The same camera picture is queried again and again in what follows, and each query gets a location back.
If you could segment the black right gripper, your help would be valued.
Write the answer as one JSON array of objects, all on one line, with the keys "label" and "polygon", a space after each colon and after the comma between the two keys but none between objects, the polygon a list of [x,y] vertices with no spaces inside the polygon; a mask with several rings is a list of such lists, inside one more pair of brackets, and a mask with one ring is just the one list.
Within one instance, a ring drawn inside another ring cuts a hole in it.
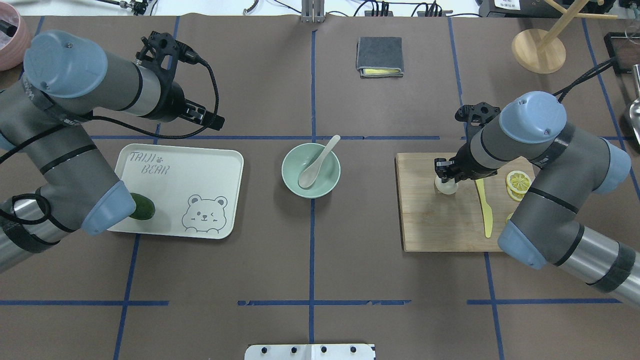
[{"label": "black right gripper", "polygon": [[441,157],[434,159],[434,170],[439,177],[439,187],[457,189],[458,182],[464,180],[475,181],[498,174],[497,169],[484,166],[473,157],[471,144],[473,139],[480,139],[478,132],[494,120],[500,112],[500,107],[486,102],[480,102],[476,105],[462,105],[455,112],[455,120],[466,123],[466,143],[449,161]]}]

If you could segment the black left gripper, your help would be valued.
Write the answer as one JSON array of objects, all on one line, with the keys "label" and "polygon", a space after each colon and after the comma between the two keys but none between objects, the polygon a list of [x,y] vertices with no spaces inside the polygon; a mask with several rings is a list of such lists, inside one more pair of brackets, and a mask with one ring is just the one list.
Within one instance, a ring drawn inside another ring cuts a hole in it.
[{"label": "black left gripper", "polygon": [[159,94],[151,96],[151,109],[143,110],[141,117],[160,122],[171,122],[180,117],[205,129],[220,131],[226,119],[185,98],[183,89],[174,82],[178,61],[202,64],[197,52],[167,32],[151,32],[141,41],[143,46],[135,59],[155,75],[159,86]]}]

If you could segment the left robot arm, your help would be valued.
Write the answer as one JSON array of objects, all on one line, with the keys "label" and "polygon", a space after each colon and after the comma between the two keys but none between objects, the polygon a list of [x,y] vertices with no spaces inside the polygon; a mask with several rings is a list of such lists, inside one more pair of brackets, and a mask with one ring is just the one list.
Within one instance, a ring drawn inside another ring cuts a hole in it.
[{"label": "left robot arm", "polygon": [[63,30],[42,32],[25,51],[22,77],[1,94],[1,161],[25,153],[46,183],[1,203],[2,271],[77,230],[98,235],[134,213],[137,203],[83,125],[101,120],[153,132],[95,109],[199,125],[185,138],[221,130],[210,64],[169,33],[153,31],[141,41],[134,61]]}]

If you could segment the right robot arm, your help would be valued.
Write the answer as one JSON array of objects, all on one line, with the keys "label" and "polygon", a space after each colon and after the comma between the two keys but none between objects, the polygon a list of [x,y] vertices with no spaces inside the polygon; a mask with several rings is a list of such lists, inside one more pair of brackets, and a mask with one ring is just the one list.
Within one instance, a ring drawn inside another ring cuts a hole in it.
[{"label": "right robot arm", "polygon": [[539,172],[506,221],[499,248],[533,269],[552,264],[590,288],[639,305],[639,253],[576,221],[590,194],[616,189],[631,170],[625,151],[570,123],[557,98],[525,93],[503,109],[464,105],[455,118],[467,121],[467,141],[455,156],[436,158],[442,184],[496,175],[517,158]]}]

